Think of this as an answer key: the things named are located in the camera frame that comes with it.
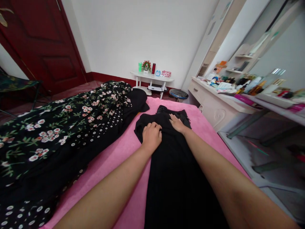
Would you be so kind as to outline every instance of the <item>flower decoration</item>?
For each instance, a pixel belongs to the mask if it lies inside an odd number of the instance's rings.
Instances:
[[[149,60],[145,60],[144,62],[143,62],[143,64],[142,64],[142,68],[145,70],[145,71],[151,71],[152,69],[151,69],[151,67],[150,67],[150,62],[149,62]]]

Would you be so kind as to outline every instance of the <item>door frame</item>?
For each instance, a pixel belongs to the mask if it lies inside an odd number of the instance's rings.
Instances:
[[[73,49],[76,53],[77,60],[80,64],[80,67],[81,67],[81,70],[82,70],[82,73],[83,73],[83,77],[84,77],[86,83],[88,83],[88,77],[87,77],[87,74],[86,74],[86,71],[85,71],[85,67],[83,65],[82,59],[81,59],[79,51],[77,49],[72,30],[70,28],[70,24],[69,24],[67,15],[66,15],[65,10],[64,10],[64,6],[63,6],[61,0],[57,0],[57,3],[59,5],[59,8],[60,8],[59,11],[60,11],[61,16],[63,18],[66,29],[68,31],[70,40],[72,42]],[[9,55],[12,57],[12,59],[16,62],[16,64],[21,68],[21,70],[24,72],[24,74],[29,78],[29,80],[40,80],[40,79],[36,79],[35,76],[32,74],[31,70],[28,69],[28,67],[22,61],[21,57],[18,55],[18,53],[16,52],[14,47],[9,43],[9,41],[3,35],[2,31],[0,31],[0,43],[4,47],[4,49],[9,53]]]

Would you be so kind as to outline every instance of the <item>wooden door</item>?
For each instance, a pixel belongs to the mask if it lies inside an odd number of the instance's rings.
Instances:
[[[28,69],[56,94],[86,82],[56,0],[0,0],[0,30]]]

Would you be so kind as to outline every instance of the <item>hand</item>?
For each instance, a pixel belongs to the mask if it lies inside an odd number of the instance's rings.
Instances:
[[[184,135],[185,130],[188,129],[180,119],[178,119],[176,116],[173,114],[170,114],[171,119],[169,120],[174,127],[174,129]]]
[[[162,134],[160,129],[162,127],[157,123],[149,123],[143,130],[143,143],[142,147],[151,154],[157,149],[162,141]]]

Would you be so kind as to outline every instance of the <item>bed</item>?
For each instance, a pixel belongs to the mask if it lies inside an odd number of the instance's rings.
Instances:
[[[246,177],[250,179],[242,166],[235,159],[222,139],[214,131],[213,127],[201,114],[196,106],[177,103],[173,101],[160,100],[159,98],[147,98],[150,109],[145,112],[154,115],[160,105],[166,106],[170,110],[185,110],[190,119],[191,127],[204,141],[210,144],[215,150],[221,153]],[[140,147],[134,129],[141,114],[137,115],[129,125],[124,134],[112,145],[100,153],[90,162],[87,171],[77,180],[77,182],[62,196],[58,209],[52,219],[42,228],[50,229],[101,179],[119,166],[136,149]],[[117,220],[113,228],[144,228],[146,192],[150,171],[150,161],[147,163],[143,174],[130,198],[124,211]]]

